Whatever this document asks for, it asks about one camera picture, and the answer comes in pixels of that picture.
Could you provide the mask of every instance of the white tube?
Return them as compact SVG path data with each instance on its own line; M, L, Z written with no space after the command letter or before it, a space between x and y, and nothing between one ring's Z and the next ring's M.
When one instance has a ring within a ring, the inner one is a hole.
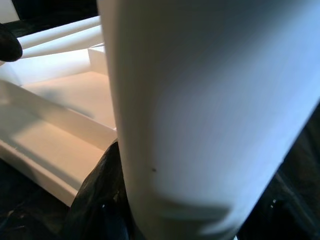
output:
M238 2L98 1L148 240L232 239L319 101L320 2Z
M87 49L104 41L101 26L79 31L23 50L22 59Z
M72 22L66 25L54 27L48 30L40 31L23 37L19 37L18 40L23 49L27 49L39 44L43 44L64 36L74 34L86 29L90 29L100 25L100 17L95 16L87 18L85 20Z

